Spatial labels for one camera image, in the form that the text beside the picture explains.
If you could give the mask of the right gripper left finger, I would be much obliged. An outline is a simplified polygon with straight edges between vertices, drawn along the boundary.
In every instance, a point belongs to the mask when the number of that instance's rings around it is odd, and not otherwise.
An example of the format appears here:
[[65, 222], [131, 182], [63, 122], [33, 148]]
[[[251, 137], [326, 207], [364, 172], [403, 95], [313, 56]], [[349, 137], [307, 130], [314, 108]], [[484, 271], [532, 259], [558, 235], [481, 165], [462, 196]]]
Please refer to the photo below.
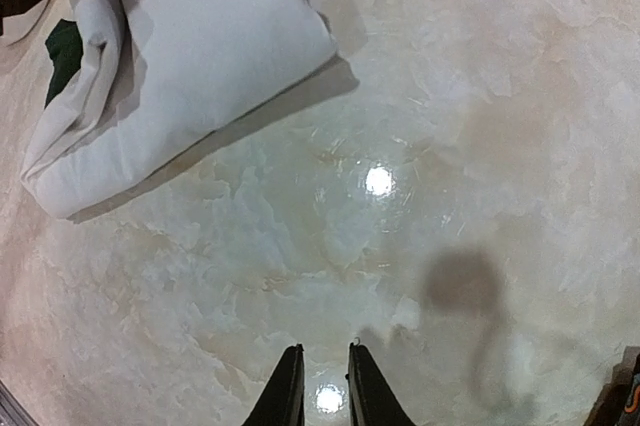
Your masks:
[[243, 426], [299, 426], [304, 418], [304, 349], [285, 349]]

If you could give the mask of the white cloth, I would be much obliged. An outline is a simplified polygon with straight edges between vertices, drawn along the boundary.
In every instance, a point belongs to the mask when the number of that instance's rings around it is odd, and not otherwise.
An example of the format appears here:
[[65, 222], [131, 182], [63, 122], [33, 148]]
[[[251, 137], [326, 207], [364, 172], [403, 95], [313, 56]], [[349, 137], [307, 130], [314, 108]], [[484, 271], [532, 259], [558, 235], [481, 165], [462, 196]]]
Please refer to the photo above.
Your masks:
[[69, 0], [77, 72], [44, 108], [24, 188], [65, 219], [145, 180], [337, 52], [309, 0]]

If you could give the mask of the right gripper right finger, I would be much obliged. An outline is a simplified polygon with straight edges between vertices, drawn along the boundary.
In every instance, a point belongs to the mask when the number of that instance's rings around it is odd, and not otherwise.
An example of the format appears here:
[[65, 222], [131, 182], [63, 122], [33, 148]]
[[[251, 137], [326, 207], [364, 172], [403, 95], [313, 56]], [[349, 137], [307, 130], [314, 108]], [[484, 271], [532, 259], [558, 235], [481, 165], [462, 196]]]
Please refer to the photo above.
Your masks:
[[349, 346], [347, 382], [352, 425], [415, 426], [365, 345]]

